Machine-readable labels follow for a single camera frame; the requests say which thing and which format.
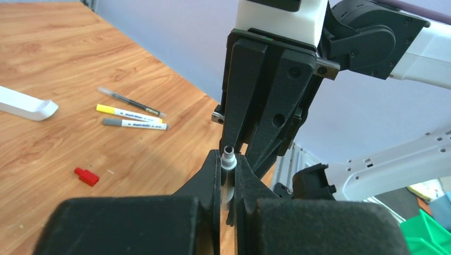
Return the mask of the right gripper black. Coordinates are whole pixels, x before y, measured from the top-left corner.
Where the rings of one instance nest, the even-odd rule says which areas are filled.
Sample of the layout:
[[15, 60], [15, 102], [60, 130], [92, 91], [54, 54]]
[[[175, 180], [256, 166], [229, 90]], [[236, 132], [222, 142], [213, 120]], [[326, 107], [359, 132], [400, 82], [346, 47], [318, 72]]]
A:
[[281, 156], [305, 123], [323, 79], [340, 65], [318, 57], [312, 45], [258, 29], [233, 29], [227, 37], [222, 98], [215, 109], [223, 126], [219, 149], [240, 152], [257, 177]]

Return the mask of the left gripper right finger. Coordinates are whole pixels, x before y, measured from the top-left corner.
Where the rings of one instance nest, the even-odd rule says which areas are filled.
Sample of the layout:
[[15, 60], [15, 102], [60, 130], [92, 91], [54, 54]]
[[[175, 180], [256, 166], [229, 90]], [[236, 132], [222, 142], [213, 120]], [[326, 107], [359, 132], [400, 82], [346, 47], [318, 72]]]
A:
[[398, 221], [369, 202], [281, 199], [243, 155], [235, 168], [236, 254], [409, 254]]

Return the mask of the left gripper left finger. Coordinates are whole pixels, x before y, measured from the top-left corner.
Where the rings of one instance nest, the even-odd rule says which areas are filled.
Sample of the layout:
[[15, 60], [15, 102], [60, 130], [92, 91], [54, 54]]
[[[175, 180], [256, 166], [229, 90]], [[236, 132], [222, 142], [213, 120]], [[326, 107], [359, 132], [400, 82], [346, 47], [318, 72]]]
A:
[[220, 152], [172, 195], [61, 202], [34, 254], [219, 254]]

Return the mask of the white marker grey tip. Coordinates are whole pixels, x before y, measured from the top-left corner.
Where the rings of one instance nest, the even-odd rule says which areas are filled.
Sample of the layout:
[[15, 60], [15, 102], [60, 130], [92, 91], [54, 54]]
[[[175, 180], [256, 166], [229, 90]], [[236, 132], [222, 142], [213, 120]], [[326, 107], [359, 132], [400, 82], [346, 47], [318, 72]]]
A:
[[129, 121], [115, 118], [104, 118], [102, 124], [106, 126], [118, 126], [118, 127], [162, 130], [162, 131], [166, 131], [169, 129], [169, 126], [165, 123]]

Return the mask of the white marker yellow tip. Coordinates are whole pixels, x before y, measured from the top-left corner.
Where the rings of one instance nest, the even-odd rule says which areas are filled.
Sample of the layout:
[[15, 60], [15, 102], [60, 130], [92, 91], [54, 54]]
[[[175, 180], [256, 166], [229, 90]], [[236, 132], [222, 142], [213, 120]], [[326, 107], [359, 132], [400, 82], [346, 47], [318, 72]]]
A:
[[124, 109], [115, 108], [112, 106], [106, 106], [102, 104], [97, 104], [96, 110], [101, 113], [122, 116], [125, 118], [129, 118], [132, 120], [142, 121], [142, 122], [155, 122], [155, 123], [163, 123], [163, 120], [159, 117], [153, 117], [145, 114], [140, 114]]

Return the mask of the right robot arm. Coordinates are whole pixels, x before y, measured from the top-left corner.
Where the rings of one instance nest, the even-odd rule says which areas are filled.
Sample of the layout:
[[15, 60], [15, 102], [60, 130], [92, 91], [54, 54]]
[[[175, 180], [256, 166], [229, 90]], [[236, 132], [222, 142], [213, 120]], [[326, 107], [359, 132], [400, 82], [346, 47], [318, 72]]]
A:
[[239, 1], [214, 121], [263, 176], [304, 132], [338, 162], [295, 176], [303, 198], [357, 201], [450, 174], [450, 17], [402, 1]]

